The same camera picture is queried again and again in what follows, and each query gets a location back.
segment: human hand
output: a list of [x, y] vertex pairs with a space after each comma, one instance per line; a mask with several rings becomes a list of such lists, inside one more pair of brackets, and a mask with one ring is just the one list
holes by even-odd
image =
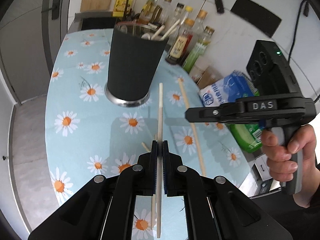
[[278, 138], [268, 130], [263, 131], [261, 142], [262, 151], [268, 157], [267, 165], [270, 168], [270, 175], [280, 182], [293, 179], [293, 172], [297, 170], [298, 164], [290, 159], [292, 154], [303, 149], [302, 190], [293, 197], [298, 205], [307, 207], [320, 183], [320, 171], [315, 165], [316, 135], [313, 127], [302, 126], [287, 147], [278, 145]]

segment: silver bolt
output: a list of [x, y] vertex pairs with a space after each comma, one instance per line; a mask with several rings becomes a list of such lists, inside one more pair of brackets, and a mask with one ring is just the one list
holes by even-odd
[[226, 182], [226, 178], [219, 176], [216, 178], [216, 182], [218, 182], [219, 184], [224, 184]]
[[95, 176], [94, 179], [93, 179], [93, 181], [94, 181], [95, 183], [103, 182], [103, 180], [104, 180], [104, 177], [101, 176], [101, 175]]
[[178, 171], [180, 171], [180, 172], [186, 172], [187, 169], [188, 169], [188, 168], [187, 168], [186, 166], [183, 166], [183, 165], [181, 165], [181, 166], [178, 167]]
[[134, 165], [132, 167], [134, 171], [142, 171], [143, 167], [140, 164]]

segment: table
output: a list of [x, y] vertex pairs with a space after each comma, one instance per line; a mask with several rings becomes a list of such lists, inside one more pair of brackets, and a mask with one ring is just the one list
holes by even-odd
[[[157, 133], [158, 84], [164, 84], [163, 140], [182, 157], [184, 165], [200, 165], [185, 105], [178, 84], [183, 79], [190, 107], [202, 106], [198, 88], [179, 66], [163, 55], [150, 87], [149, 100], [139, 107], [123, 108], [104, 94], [112, 30], [68, 34], [58, 53], [49, 85], [45, 113], [45, 141], [53, 189], [62, 205], [93, 176], [118, 175], [137, 163], [151, 148]], [[206, 174], [225, 176], [239, 186], [250, 173], [244, 155], [225, 125], [198, 123], [196, 129]], [[161, 239], [185, 240], [182, 197], [163, 196]], [[132, 239], [153, 239], [151, 197], [137, 197]]]

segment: gray tile floor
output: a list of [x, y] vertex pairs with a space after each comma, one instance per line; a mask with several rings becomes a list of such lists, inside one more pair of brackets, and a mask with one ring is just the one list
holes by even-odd
[[13, 127], [13, 170], [22, 208], [32, 229], [58, 209], [44, 140], [46, 96], [17, 107]]

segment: blue and white package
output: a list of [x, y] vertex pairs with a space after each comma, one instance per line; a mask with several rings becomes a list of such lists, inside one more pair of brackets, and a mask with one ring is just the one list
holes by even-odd
[[248, 78], [241, 71], [233, 71], [230, 75], [199, 91], [204, 106], [219, 106], [223, 103], [235, 102], [237, 98], [253, 97]]

